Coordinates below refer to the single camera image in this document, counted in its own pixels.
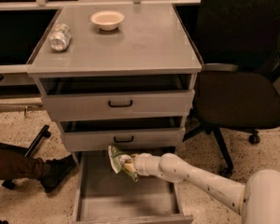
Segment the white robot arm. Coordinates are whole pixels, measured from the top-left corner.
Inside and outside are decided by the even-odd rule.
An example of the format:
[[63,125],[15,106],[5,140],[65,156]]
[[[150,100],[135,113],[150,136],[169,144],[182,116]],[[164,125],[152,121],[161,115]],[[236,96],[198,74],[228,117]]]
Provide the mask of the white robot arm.
[[131,155],[124,164],[139,175],[188,181],[240,215],[242,224],[280,224],[280,172],[261,170],[241,184],[194,167],[167,153]]

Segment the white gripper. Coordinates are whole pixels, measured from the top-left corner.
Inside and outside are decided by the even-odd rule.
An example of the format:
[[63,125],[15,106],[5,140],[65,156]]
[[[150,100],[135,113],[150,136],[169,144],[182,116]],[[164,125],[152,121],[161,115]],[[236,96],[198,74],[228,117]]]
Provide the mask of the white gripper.
[[160,168],[161,158],[148,153],[137,155],[134,160],[128,160],[124,163],[124,168],[129,172],[137,172],[144,176],[158,176],[161,174]]

